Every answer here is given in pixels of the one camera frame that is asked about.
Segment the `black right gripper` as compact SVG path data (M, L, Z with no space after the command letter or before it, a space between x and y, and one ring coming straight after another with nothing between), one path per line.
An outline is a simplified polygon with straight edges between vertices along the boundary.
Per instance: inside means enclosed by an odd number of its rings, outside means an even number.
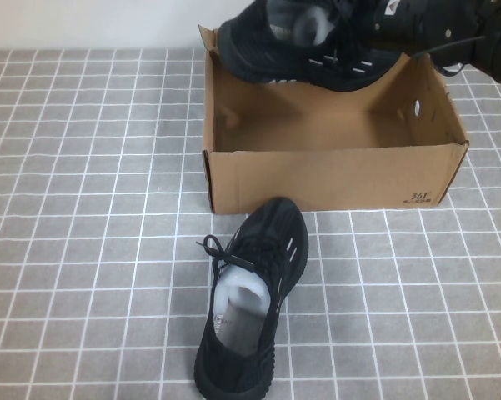
M376 1L366 9L366 42L418 53L478 36L477 1Z

